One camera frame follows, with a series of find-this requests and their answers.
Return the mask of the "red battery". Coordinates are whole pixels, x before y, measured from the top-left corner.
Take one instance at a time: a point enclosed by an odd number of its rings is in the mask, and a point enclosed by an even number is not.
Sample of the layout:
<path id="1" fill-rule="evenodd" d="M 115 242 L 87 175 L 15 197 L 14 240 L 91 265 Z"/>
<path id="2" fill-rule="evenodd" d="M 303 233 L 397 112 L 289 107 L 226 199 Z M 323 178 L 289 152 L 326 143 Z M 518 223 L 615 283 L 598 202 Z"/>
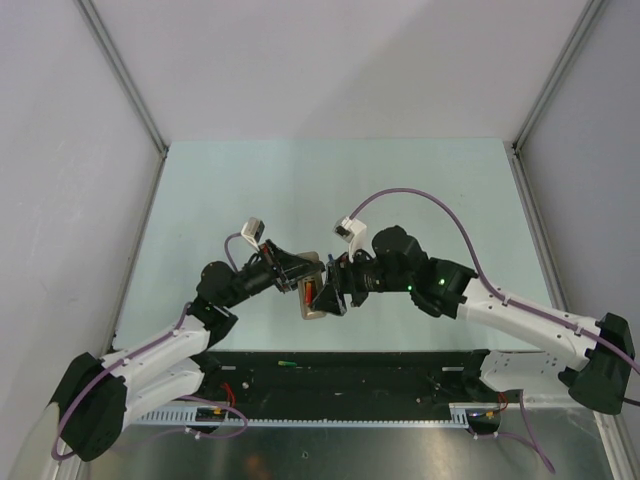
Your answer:
<path id="1" fill-rule="evenodd" d="M 316 292 L 315 282 L 312 280 L 306 281 L 304 283 L 304 302 L 307 306 L 310 306 L 313 303 Z"/>

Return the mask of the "white remote control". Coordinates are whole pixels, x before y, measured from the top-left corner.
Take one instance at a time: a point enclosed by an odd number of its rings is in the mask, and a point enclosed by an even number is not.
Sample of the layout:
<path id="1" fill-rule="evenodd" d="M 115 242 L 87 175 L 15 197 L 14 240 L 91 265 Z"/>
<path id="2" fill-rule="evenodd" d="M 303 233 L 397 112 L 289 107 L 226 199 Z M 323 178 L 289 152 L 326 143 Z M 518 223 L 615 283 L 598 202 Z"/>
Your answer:
<path id="1" fill-rule="evenodd" d="M 301 317 L 303 320 L 316 320 L 326 316 L 326 313 L 312 307 L 315 296 L 324 286 L 323 269 L 304 277 L 297 283 Z"/>

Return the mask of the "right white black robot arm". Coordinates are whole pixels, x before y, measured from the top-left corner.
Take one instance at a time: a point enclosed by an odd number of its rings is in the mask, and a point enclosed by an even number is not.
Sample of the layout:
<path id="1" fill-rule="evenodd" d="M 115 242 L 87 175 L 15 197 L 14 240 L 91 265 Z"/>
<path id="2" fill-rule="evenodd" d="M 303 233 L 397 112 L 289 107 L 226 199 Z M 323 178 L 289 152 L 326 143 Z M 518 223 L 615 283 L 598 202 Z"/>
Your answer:
<path id="1" fill-rule="evenodd" d="M 599 413 L 617 415 L 625 402 L 635 350 L 629 324 L 607 313 L 599 319 L 545 308 L 492 286 L 477 271 L 429 256 L 400 226 L 378 232 L 371 252 L 358 249 L 328 261 L 326 280 L 306 303 L 336 316 L 371 293 L 407 293 L 434 318 L 475 322 L 551 355 L 569 396 Z"/>

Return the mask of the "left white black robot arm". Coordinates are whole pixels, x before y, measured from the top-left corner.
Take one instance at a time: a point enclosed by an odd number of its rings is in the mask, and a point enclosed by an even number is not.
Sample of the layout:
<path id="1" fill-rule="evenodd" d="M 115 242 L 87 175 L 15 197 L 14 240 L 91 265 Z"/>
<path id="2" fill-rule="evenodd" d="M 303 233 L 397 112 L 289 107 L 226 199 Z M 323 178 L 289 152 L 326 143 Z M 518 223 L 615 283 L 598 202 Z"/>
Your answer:
<path id="1" fill-rule="evenodd" d="M 175 324 L 137 346 L 99 358 L 85 352 L 71 361 L 51 397 L 59 409 L 52 458 L 92 461 L 137 417 L 191 394 L 214 397 L 221 376 L 195 358 L 235 326 L 231 308 L 271 287 L 294 291 L 323 270 L 321 261 L 290 254 L 270 240 L 239 270 L 223 261 L 207 264 L 195 298 Z"/>

